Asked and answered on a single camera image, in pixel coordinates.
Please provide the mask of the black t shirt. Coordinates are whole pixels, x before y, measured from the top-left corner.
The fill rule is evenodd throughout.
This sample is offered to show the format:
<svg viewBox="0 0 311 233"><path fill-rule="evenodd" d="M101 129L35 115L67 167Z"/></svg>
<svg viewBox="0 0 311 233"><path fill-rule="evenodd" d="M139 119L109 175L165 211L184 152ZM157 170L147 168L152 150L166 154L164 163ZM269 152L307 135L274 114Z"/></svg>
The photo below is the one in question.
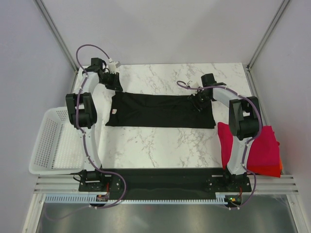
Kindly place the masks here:
<svg viewBox="0 0 311 233"><path fill-rule="evenodd" d="M117 92L112 97L112 127L214 129L212 107L198 111L188 96L146 95Z"/></svg>

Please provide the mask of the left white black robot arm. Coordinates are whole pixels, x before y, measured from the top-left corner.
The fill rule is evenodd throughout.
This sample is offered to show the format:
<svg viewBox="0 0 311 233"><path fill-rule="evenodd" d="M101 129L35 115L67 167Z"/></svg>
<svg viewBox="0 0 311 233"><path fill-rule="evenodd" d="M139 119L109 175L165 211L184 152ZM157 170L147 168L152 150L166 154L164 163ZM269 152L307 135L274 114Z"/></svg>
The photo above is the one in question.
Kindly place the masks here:
<svg viewBox="0 0 311 233"><path fill-rule="evenodd" d="M106 63L101 58L92 58L91 65L83 68L82 81L78 88L66 95L66 106L70 123L79 131L85 161L85 171L95 171L102 167L95 141L95 124L98 115L92 94L95 87L102 84L108 90L122 92L117 68L120 63L111 58Z"/></svg>

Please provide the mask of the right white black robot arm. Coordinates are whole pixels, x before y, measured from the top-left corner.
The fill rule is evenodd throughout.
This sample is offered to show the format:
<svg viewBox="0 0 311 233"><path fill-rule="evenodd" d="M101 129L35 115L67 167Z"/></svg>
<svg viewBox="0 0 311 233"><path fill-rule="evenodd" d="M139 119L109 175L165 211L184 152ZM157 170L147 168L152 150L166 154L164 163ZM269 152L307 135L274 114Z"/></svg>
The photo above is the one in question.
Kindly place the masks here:
<svg viewBox="0 0 311 233"><path fill-rule="evenodd" d="M253 141L261 134L262 120L259 100L255 96L244 97L227 87L225 83L218 83L212 73L201 77L202 87L190 87L196 90L189 99L199 111L207 109L212 101L218 101L228 107L228 124L233 135L233 145L229 162L225 166L230 173L223 178L223 187L228 191L234 191L240 186L237 175L247 172L247 159Z"/></svg>

